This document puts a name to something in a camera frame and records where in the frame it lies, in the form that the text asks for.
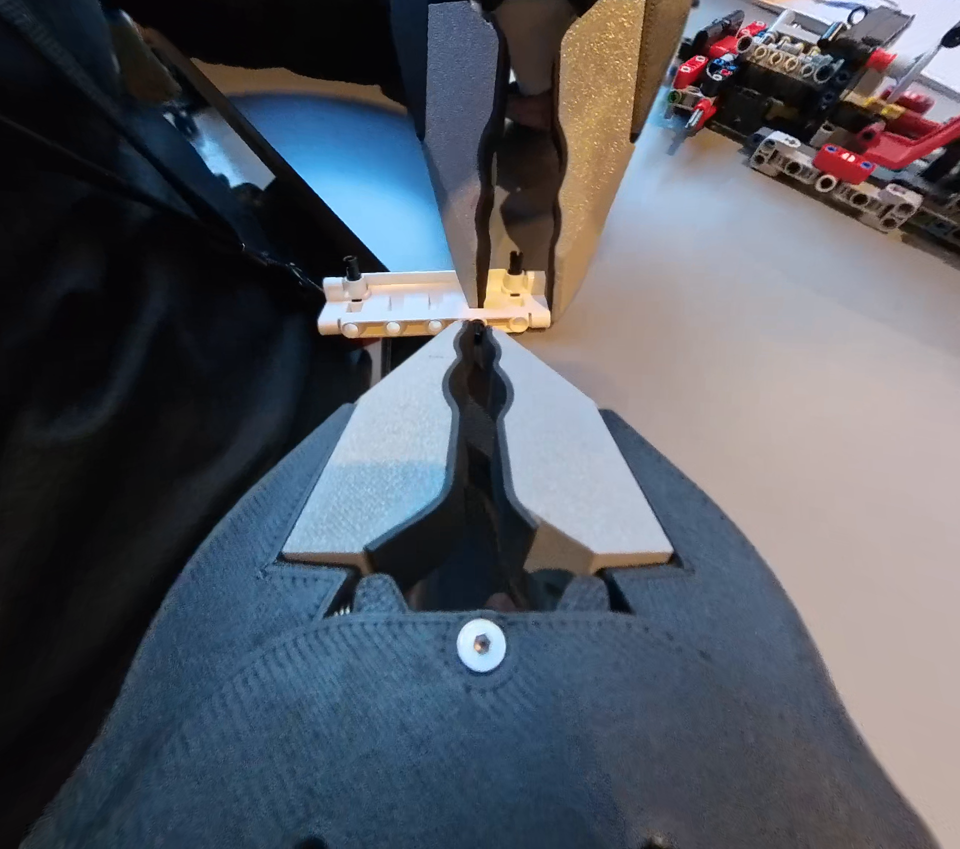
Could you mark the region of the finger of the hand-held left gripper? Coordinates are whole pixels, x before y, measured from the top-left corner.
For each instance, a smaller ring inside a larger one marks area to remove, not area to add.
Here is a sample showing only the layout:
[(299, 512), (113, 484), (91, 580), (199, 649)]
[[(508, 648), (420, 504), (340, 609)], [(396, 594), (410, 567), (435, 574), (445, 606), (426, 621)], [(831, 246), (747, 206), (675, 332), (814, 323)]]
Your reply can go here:
[(550, 303), (560, 318), (586, 278), (634, 151), (646, 0), (597, 0), (564, 33), (556, 68), (560, 149)]
[(429, 6), (424, 154), (454, 269), (472, 309), (485, 304), (491, 264), (504, 62), (498, 27), (478, 3)]

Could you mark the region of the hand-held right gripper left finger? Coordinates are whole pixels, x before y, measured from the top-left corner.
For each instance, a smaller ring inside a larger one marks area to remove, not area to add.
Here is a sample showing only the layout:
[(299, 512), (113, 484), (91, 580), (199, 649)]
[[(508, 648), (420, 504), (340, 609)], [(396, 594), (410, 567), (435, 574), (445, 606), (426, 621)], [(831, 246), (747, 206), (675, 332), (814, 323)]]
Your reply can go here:
[(457, 323), (354, 404), (282, 546), (294, 563), (391, 577), (408, 590), (464, 535), (464, 403), (474, 326)]

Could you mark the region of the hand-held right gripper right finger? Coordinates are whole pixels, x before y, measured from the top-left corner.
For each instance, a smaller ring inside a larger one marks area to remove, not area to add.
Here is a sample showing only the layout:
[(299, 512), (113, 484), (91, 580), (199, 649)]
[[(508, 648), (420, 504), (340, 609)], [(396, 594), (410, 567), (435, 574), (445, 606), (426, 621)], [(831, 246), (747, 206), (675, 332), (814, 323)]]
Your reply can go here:
[(574, 576), (668, 563), (674, 547), (596, 403), (506, 332), (487, 338), (511, 559)]

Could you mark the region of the white building brick panel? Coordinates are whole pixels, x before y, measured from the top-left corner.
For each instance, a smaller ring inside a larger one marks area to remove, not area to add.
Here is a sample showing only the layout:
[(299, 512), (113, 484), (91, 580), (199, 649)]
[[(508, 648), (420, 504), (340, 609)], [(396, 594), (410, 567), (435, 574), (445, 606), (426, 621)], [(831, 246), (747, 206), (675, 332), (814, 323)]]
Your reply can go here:
[(508, 334), (551, 326), (542, 271), (488, 271), (485, 303), (470, 306), (452, 270), (376, 272), (322, 283), (322, 336), (351, 340), (434, 337), (451, 325), (479, 321)]

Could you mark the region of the building brick toy car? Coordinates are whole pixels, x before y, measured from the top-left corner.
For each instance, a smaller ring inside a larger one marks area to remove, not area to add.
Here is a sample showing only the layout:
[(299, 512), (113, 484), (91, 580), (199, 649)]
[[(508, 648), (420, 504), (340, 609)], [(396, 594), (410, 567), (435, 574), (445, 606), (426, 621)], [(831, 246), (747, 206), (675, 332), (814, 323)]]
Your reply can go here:
[(750, 168), (873, 231), (959, 248), (959, 117), (937, 120), (919, 80), (958, 25), (917, 56), (894, 50), (912, 15), (853, 6), (823, 25), (719, 17), (680, 44), (664, 119), (739, 142)]

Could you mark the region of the person's dark clothing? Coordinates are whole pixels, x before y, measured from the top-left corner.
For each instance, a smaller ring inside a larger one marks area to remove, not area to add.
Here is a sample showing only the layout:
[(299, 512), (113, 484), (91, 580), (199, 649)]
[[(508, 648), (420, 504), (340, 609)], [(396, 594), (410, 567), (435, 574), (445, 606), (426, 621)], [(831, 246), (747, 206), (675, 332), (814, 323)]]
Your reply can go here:
[(125, 85), (119, 12), (203, 62), (400, 87), (389, 0), (2, 0), (2, 846), (198, 544), (358, 384), (245, 255), (251, 207)]

